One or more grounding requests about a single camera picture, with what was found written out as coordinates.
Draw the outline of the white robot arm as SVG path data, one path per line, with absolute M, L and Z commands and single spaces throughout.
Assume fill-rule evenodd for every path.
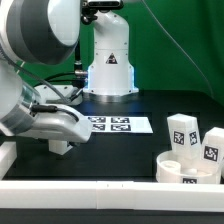
M 86 142 L 92 124 L 62 99 L 46 104 L 17 63 L 56 65 L 75 50 L 80 25 L 94 25 L 94 60 L 84 93 L 116 101 L 138 89 L 129 63 L 129 25 L 114 13 L 122 0 L 0 0 L 0 131 L 7 136 Z

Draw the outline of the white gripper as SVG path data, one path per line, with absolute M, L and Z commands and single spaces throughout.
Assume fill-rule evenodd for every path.
M 91 121 L 72 107 L 62 104 L 34 105 L 35 121 L 23 137 L 85 143 L 92 133 Z

